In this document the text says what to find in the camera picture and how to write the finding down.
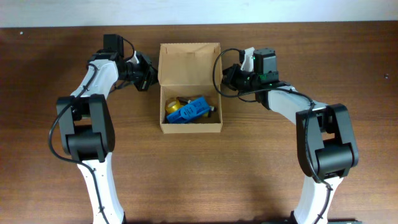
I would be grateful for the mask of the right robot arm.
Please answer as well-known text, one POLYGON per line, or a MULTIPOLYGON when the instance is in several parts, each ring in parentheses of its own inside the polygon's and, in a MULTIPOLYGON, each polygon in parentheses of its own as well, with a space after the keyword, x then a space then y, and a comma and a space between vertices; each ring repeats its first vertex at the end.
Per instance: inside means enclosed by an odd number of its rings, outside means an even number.
POLYGON ((279 79, 276 52, 239 50, 239 63, 223 70, 222 84, 234 98, 253 94, 267 110, 295 125, 298 163, 304 173, 300 200, 286 223, 328 223, 337 187, 359 161, 351 119, 345 105, 313 100, 279 79))

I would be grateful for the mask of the cardboard box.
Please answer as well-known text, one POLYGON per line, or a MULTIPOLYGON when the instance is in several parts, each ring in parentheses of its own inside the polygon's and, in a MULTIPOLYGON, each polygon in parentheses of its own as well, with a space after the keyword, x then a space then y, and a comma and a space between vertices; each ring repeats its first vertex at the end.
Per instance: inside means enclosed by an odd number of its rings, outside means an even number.
POLYGON ((160 83, 160 128, 164 134, 219 133, 223 126, 220 87, 222 63, 214 62, 221 53, 219 43, 161 44, 158 80, 160 83), (187 124, 167 121, 166 106, 177 97, 194 100, 204 97, 216 108, 209 118, 187 124))

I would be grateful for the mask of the black whiteboard marker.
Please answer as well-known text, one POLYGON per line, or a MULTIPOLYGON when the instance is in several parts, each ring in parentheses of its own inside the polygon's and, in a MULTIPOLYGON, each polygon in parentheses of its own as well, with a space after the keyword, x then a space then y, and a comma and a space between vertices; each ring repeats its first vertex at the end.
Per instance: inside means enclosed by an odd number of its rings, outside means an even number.
MULTIPOLYGON (((189 104, 189 103, 191 103, 193 101, 193 100, 190 100, 188 98, 182 98, 182 97, 177 97, 177 99, 178 99, 178 101, 180 102, 180 104, 182 106, 185 106, 185 105, 187 105, 187 104, 189 104)), ((214 106, 210 106, 210 110, 209 111, 214 112, 214 111, 216 111, 216 108, 214 106)))

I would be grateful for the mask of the yellow adhesive tape roll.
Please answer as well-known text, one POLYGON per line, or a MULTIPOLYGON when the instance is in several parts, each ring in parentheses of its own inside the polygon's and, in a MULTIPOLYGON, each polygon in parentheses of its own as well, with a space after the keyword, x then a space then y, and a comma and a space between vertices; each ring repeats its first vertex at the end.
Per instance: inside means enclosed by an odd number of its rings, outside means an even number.
POLYGON ((167 114, 172 114, 178 111, 183 105, 178 98, 169 98, 165 102, 165 111, 167 114))

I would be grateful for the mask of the yellow highlighter pen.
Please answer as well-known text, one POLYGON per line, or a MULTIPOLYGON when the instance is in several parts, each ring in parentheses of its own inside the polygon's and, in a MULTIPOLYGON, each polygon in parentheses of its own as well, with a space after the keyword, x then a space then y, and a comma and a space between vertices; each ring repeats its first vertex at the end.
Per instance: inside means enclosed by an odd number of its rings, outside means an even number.
POLYGON ((210 118, 211 117, 211 111, 206 112, 205 114, 202 115, 203 118, 210 118))

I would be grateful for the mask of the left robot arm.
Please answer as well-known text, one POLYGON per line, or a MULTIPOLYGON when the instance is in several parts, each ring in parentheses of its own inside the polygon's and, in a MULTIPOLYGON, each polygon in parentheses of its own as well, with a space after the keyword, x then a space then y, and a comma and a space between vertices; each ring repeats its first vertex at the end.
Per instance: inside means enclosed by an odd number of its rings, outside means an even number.
POLYGON ((86 64, 78 88, 56 102, 57 117, 48 136, 50 151, 62 161, 76 164, 88 190, 93 223, 125 223, 112 171, 115 132, 108 96, 126 86, 147 91, 157 83, 157 70, 150 58, 137 50, 124 56, 127 39, 117 34, 103 36, 103 48, 86 64))

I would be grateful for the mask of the blue plastic holder block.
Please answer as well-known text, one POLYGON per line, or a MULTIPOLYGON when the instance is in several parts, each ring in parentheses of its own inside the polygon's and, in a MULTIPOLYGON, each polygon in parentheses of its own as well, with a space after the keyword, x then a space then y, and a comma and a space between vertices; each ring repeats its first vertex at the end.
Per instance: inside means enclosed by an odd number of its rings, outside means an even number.
POLYGON ((210 105, 203 96, 181 107, 178 111, 167 114, 166 120, 170 124, 190 123, 210 110, 210 105))

